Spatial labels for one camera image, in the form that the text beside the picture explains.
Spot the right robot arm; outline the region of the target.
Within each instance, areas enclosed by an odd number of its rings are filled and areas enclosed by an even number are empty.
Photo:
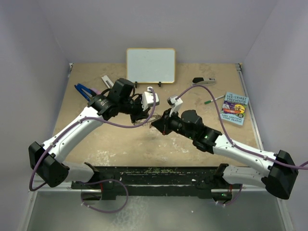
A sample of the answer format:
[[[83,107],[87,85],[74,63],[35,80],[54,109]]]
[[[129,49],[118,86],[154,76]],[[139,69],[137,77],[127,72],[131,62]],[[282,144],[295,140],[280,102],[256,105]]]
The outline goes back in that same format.
[[[165,111],[151,125],[163,135],[175,132],[192,140],[193,146],[202,152],[221,155],[245,164],[244,167],[223,166],[214,176],[217,187],[226,188],[229,184],[254,185],[265,188],[277,198],[289,199],[298,170],[288,152],[266,152],[236,143],[220,131],[204,125],[195,110],[184,111],[181,115],[170,115],[169,111]]]

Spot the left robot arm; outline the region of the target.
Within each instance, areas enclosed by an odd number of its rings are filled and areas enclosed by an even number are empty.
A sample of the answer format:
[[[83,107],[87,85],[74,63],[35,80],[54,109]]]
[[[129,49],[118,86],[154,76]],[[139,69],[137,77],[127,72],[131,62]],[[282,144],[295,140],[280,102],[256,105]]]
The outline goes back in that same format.
[[[132,122],[139,119],[147,122],[159,98],[151,87],[137,98],[134,92],[134,83],[120,78],[111,89],[90,98],[83,111],[58,134],[42,144],[33,142],[28,148],[33,174],[38,174],[50,187],[64,181],[81,181],[89,189],[97,187],[99,173],[93,166],[69,165],[64,161],[86,136],[103,124],[111,124],[110,118],[119,113],[130,115]]]

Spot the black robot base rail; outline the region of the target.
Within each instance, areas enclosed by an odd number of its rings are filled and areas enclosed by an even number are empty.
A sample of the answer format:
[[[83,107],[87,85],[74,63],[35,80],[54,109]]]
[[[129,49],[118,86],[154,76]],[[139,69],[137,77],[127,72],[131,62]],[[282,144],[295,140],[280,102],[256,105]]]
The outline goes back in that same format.
[[[229,201],[232,191],[240,188],[222,177],[226,164],[218,167],[103,167],[97,172],[91,185],[75,181],[73,189],[102,192],[104,200],[117,196],[192,196],[199,199]]]

